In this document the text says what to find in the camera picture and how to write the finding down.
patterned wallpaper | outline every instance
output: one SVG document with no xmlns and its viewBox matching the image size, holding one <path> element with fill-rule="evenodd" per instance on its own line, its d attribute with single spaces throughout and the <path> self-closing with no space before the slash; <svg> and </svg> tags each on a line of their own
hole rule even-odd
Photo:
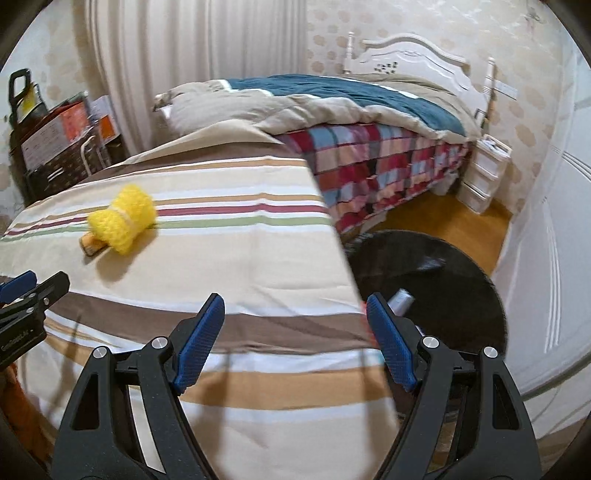
<svg viewBox="0 0 591 480">
<path fill-rule="evenodd" d="M 22 210 L 8 167 L 8 79 L 22 68 L 31 69 L 48 108 L 84 90 L 92 98 L 105 93 L 86 36 L 82 0 L 53 0 L 31 23 L 0 72 L 0 233 Z"/>
<path fill-rule="evenodd" d="M 528 0 L 540 22 L 526 16 L 527 0 L 308 0 L 308 66 L 314 74 L 339 74 L 347 34 L 386 38 L 416 33 L 468 58 L 481 88 L 489 56 L 496 77 L 517 88 L 517 101 L 497 93 L 489 133 L 513 148 L 497 194 L 512 212 L 523 208 L 540 172 L 560 98 L 561 26 L 552 11 Z"/>
</svg>

bed post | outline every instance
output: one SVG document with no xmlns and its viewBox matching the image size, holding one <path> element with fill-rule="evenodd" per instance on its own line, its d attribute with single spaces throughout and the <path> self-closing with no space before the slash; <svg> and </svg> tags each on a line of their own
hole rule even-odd
<svg viewBox="0 0 591 480">
<path fill-rule="evenodd" d="M 353 60 L 353 45 L 355 44 L 355 34 L 349 32 L 349 39 L 347 40 L 347 50 L 345 53 L 345 68 L 346 74 L 351 73 L 351 61 Z"/>
<path fill-rule="evenodd" d="M 495 88 L 495 59 L 488 57 L 488 67 L 486 68 L 486 79 L 484 85 L 482 85 L 482 94 L 486 99 L 486 112 L 478 110 L 476 113 L 476 123 L 482 126 L 482 122 L 488 110 L 491 108 L 492 91 Z"/>
</svg>

wooden floor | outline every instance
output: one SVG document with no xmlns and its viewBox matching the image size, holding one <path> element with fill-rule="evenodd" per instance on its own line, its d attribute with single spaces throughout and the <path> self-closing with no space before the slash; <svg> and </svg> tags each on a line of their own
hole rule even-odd
<svg viewBox="0 0 591 480">
<path fill-rule="evenodd" d="M 455 195 L 426 192 L 388 214 L 375 229 L 395 228 L 443 238 L 491 274 L 501 253 L 511 214 L 493 202 L 483 215 L 472 212 Z"/>
</svg>

white curtain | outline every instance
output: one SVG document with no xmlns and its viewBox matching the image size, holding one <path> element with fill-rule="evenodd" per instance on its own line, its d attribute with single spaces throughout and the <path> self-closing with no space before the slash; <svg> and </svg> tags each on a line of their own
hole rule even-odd
<svg viewBox="0 0 591 480">
<path fill-rule="evenodd" d="M 86 0 L 86 25 L 132 155 L 154 146 L 158 93 L 306 69 L 306 0 Z"/>
</svg>

yellow knitted toy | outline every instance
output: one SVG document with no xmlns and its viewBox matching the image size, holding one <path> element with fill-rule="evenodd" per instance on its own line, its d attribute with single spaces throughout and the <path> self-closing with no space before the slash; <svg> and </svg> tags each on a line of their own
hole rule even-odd
<svg viewBox="0 0 591 480">
<path fill-rule="evenodd" d="M 97 240 L 126 255 L 135 237 L 155 220 L 156 208 L 152 198 L 137 185 L 130 184 L 123 187 L 107 209 L 92 212 L 88 216 L 88 225 Z"/>
</svg>

